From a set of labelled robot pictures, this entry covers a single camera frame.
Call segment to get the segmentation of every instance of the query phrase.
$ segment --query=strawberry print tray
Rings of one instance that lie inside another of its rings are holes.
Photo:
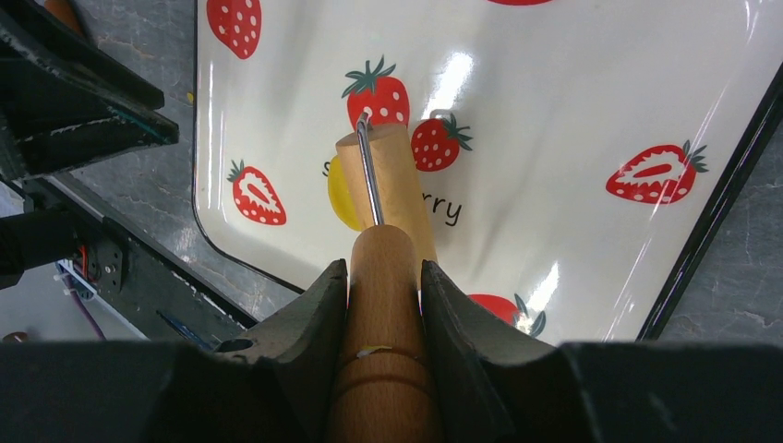
[[[441,266],[557,344],[655,334],[771,126],[783,3],[199,1],[194,204],[307,288],[358,235],[334,143],[407,125]]]

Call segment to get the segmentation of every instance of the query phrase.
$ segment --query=stone surface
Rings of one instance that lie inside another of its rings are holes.
[[[74,175],[251,315],[295,295],[215,252],[191,209],[194,3],[78,0],[93,41],[166,94],[178,145],[127,154]],[[783,343],[783,133],[766,149],[697,270],[663,340]]]

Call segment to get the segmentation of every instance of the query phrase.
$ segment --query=metal hook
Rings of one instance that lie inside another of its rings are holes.
[[[356,121],[356,135],[359,138],[359,151],[362,154],[362,167],[365,171],[365,181],[367,182],[367,194],[369,195],[369,207],[372,211],[372,221],[376,224],[383,224],[383,210],[380,206],[380,193],[378,191],[378,180],[375,177],[375,167],[372,164],[372,153],[369,149],[369,140],[367,132],[372,129],[368,121],[369,115],[362,113],[359,120]]]

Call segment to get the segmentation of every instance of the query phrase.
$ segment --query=black lettering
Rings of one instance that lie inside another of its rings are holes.
[[[448,224],[449,226],[456,226],[457,221],[459,221],[460,218],[461,210],[463,210],[463,205],[458,206],[457,211],[452,214],[452,204],[451,202],[449,202],[449,207],[446,208],[446,217],[448,217],[449,219],[454,219],[454,223],[449,223],[446,221],[446,224]]]
[[[436,210],[438,210],[438,205],[440,203],[443,203],[444,201],[446,201],[445,198],[437,198],[437,197],[435,197],[435,204],[432,205],[432,213],[433,214],[435,213]]]

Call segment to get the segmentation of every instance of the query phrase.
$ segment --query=wooden cylinder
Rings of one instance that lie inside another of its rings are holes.
[[[367,138],[385,223],[402,229],[413,241],[416,249],[416,281],[419,281],[421,261],[437,261],[438,257],[408,130],[403,125],[377,125],[370,129]],[[374,223],[356,133],[337,142],[337,154],[343,165],[348,193],[354,201],[359,225],[361,229],[367,229]]]
[[[78,18],[73,10],[73,6],[71,6],[68,0],[46,0],[43,2],[43,7],[76,34],[84,37],[84,32],[78,24]]]
[[[414,246],[390,225],[359,235],[327,441],[442,441],[418,310]]]

